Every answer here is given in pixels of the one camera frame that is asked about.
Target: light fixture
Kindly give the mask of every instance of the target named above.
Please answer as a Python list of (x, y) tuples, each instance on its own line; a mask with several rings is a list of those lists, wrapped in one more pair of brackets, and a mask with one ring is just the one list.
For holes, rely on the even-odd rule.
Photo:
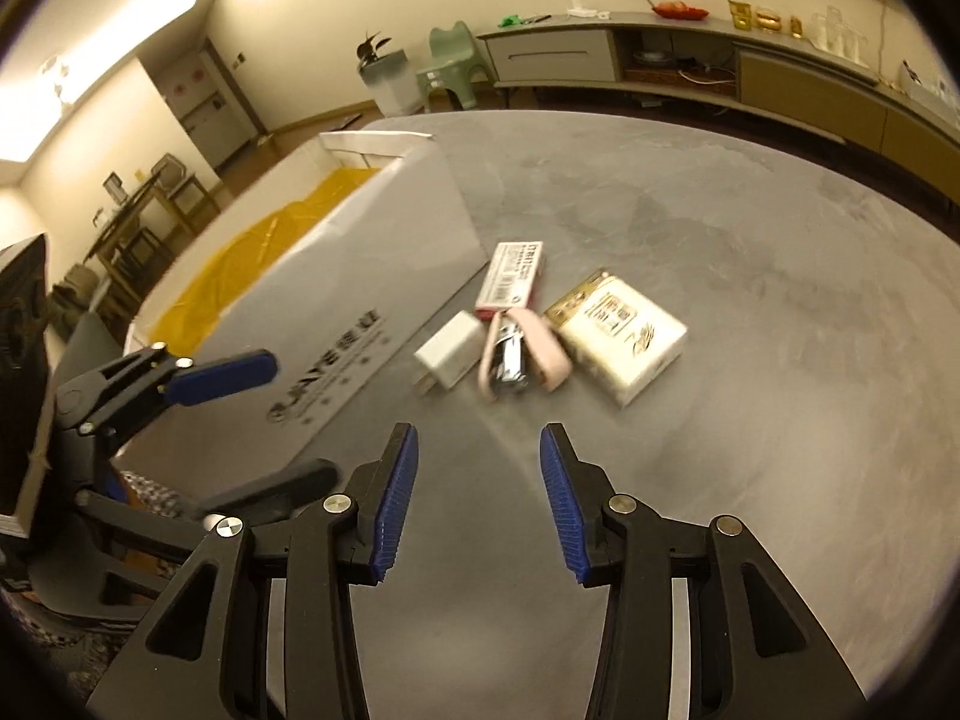
[(97, 79), (196, 1), (128, 0), (93, 33), (44, 62), (50, 67), (34, 79), (0, 85), (0, 160), (30, 159)]

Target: green chair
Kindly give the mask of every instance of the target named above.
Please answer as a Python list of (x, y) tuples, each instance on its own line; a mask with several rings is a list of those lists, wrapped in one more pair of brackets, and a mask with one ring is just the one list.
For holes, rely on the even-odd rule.
[(477, 107), (477, 98), (473, 94), (470, 79), (477, 71), (483, 71), (488, 80), (493, 73), (480, 53), (469, 27), (457, 22), (453, 29), (433, 28), (430, 30), (430, 55), (434, 64), (416, 74), (416, 83), (426, 100), (426, 110), (430, 110), (430, 92), (434, 89), (446, 89), (457, 95), (464, 110)]

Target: silver screw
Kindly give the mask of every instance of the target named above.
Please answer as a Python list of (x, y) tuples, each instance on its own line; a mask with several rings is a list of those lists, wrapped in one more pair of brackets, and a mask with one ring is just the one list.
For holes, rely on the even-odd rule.
[(607, 506), (617, 514), (632, 514), (637, 510), (637, 501), (629, 495), (614, 495), (607, 501)]
[(217, 527), (217, 523), (226, 516), (227, 514), (208, 514), (203, 518), (203, 529), (205, 531), (212, 531)]
[(345, 512), (352, 504), (353, 501), (350, 499), (350, 496), (342, 495), (341, 493), (331, 495), (330, 498), (323, 501), (323, 507), (330, 512), (330, 514)]
[(240, 517), (224, 517), (217, 523), (217, 536), (230, 538), (243, 530), (243, 520)]
[(739, 536), (743, 533), (743, 523), (736, 517), (724, 514), (723, 517), (717, 519), (717, 530), (724, 536)]

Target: yellow plastic lining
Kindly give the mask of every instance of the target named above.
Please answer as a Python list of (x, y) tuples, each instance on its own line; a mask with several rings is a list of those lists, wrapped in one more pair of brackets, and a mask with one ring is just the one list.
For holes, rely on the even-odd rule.
[(304, 199), (262, 218), (230, 241), (155, 324), (151, 343), (164, 341), (172, 354), (193, 357), (224, 309), (376, 172), (374, 167), (338, 167)]

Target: open box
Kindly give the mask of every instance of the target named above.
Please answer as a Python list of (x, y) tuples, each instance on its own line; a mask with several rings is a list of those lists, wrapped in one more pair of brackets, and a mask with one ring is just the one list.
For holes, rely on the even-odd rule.
[(430, 136), (322, 133), (247, 189), (174, 262), (131, 324), (127, 351), (164, 340), (155, 328), (212, 259), (339, 167), (379, 170), (223, 309), (192, 355), (209, 362), (266, 348), (280, 363), (277, 379), (168, 410), (127, 446), (123, 467), (193, 497), (281, 469), (486, 263)]

